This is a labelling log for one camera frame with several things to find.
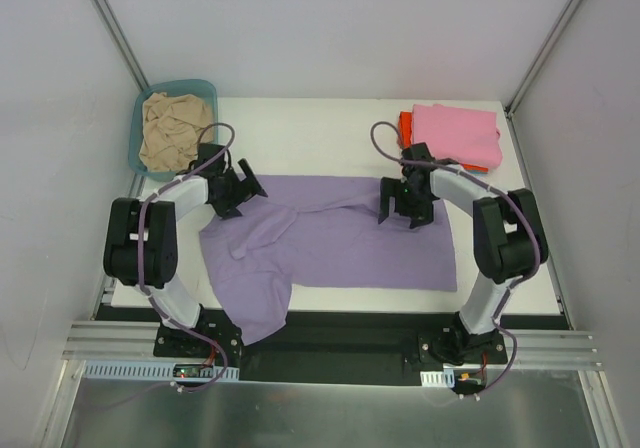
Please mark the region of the purple t-shirt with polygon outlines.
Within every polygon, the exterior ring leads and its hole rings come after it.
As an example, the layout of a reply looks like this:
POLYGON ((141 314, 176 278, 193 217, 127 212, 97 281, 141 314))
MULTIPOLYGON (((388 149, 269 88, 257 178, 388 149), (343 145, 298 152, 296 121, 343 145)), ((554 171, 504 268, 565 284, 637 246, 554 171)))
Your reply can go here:
POLYGON ((200 231, 210 284, 250 345, 284 327, 295 285, 312 288, 457 289, 443 202, 434 222, 378 220, 379 182, 367 177, 262 175, 267 194, 241 216, 200 231))

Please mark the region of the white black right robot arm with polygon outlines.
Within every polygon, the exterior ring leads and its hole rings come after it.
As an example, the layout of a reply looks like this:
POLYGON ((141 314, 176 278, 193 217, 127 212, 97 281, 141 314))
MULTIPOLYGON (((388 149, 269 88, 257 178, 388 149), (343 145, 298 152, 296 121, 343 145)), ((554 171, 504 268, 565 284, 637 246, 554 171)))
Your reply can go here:
POLYGON ((481 356, 500 337, 499 320, 513 291, 532 278, 549 255, 537 202, 528 189, 503 192, 437 160, 424 143, 402 151, 400 179, 380 181, 378 221, 391 212, 412 229, 435 219, 434 204, 446 200, 472 219, 473 254, 479 273, 471 294, 449 330, 429 343, 436 360, 460 366, 481 356))

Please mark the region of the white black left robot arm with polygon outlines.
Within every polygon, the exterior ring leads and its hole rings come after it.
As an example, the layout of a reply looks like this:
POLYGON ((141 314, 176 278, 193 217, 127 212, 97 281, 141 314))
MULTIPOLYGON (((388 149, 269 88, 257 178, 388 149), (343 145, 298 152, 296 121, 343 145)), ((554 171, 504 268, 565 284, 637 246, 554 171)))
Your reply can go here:
POLYGON ((103 255, 107 276, 144 295, 163 324, 180 329, 176 343, 188 356, 204 355, 210 331, 198 324, 201 307, 177 275, 178 222, 209 205, 215 215, 240 217, 240 205, 265 197, 249 162, 232 166, 229 147, 205 143, 198 148, 191 170, 175 176, 145 199, 117 198, 112 202, 103 255))

